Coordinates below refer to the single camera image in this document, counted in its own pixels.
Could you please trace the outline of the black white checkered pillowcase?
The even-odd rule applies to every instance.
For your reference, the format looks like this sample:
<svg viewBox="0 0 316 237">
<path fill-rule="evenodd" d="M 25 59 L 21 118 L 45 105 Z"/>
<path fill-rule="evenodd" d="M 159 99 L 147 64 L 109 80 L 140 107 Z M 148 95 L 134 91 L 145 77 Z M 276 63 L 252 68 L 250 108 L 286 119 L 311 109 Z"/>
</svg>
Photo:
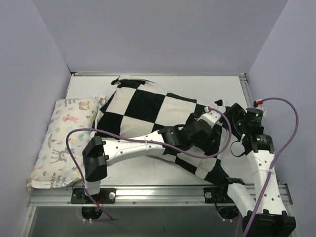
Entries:
<svg viewBox="0 0 316 237">
<path fill-rule="evenodd" d="M 111 85 L 116 85 L 116 90 L 105 105 L 99 108 L 92 127 L 126 138 L 146 135 L 166 126 L 184 125 L 190 114 L 199 117 L 208 106 L 197 99 L 168 92 L 159 84 L 146 79 L 119 76 Z M 212 131 L 218 136 L 206 153 L 195 146 L 188 152 L 208 156 L 222 149 L 228 131 L 221 124 L 215 125 Z M 210 159 L 193 158 L 183 153 L 158 157 L 175 163 L 202 180 L 221 185 L 229 177 L 221 166 L 222 155 Z"/>
</svg>

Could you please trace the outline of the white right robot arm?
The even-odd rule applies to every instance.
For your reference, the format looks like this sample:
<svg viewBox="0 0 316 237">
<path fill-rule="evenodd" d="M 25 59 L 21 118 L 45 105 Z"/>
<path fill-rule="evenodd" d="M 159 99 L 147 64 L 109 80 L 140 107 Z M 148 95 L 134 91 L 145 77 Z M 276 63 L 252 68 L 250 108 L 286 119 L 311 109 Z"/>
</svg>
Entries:
<svg viewBox="0 0 316 237">
<path fill-rule="evenodd" d="M 228 185 L 219 189 L 219 196 L 225 202 L 233 200 L 236 204 L 242 216 L 244 237 L 288 237 L 296 228 L 296 220 L 288 214 L 281 199 L 273 140 L 264 133 L 262 125 L 265 114 L 263 101 L 256 101 L 252 108 L 233 108 L 231 117 L 237 140 L 250 163 L 255 197 L 237 178 L 228 178 Z"/>
</svg>

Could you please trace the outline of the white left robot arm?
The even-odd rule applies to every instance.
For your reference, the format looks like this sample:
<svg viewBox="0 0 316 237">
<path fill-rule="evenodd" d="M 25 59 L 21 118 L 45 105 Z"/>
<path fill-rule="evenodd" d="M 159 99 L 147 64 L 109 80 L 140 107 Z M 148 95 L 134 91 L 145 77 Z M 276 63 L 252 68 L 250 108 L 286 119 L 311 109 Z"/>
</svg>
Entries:
<svg viewBox="0 0 316 237">
<path fill-rule="evenodd" d="M 212 134 L 212 128 L 220 118 L 214 112 L 191 114 L 184 126 L 167 126 L 150 134 L 126 140 L 106 140 L 93 137 L 82 152 L 85 171 L 85 188 L 82 197 L 89 203 L 100 197 L 101 180 L 108 175 L 107 167 L 123 160 L 141 156 L 162 156 L 203 146 Z"/>
</svg>

